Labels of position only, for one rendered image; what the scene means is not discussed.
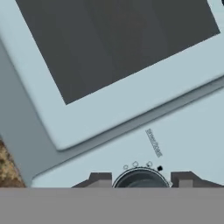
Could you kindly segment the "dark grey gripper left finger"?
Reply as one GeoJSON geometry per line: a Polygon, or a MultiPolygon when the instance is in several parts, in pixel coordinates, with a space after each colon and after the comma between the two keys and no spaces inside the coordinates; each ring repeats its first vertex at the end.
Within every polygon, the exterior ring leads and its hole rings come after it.
{"type": "Polygon", "coordinates": [[[111,187],[112,173],[111,172],[91,172],[89,178],[74,185],[73,188],[80,187],[111,187]]]}

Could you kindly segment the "dark round timer knob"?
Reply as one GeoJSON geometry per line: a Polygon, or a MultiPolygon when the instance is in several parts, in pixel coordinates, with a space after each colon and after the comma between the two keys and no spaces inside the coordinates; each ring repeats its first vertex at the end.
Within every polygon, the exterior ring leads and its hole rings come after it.
{"type": "Polygon", "coordinates": [[[114,188],[163,188],[170,187],[169,182],[159,172],[137,167],[123,172],[113,184],[114,188]]]}

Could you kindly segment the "pale blue toaster oven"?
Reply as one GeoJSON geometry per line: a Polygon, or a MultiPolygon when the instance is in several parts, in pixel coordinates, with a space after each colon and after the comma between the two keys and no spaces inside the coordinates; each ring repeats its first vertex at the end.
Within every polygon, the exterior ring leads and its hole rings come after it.
{"type": "Polygon", "coordinates": [[[91,172],[193,172],[224,186],[224,75],[83,143],[58,150],[0,40],[0,139],[30,187],[70,187],[91,172]]]}

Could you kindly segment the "toaster oven glass door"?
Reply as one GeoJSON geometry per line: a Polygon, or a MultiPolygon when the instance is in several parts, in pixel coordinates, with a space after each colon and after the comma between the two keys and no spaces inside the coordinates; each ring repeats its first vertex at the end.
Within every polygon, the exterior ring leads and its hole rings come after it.
{"type": "Polygon", "coordinates": [[[224,75],[224,0],[0,0],[0,40],[63,151],[224,75]]]}

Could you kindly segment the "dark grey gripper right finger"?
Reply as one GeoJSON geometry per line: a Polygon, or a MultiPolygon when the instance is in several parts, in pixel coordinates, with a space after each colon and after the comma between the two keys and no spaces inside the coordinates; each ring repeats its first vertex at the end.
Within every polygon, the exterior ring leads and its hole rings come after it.
{"type": "Polygon", "coordinates": [[[192,171],[175,171],[171,173],[172,186],[176,188],[183,187],[196,187],[196,188],[210,188],[210,187],[220,187],[223,185],[216,184],[214,182],[204,180],[197,176],[192,171]]]}

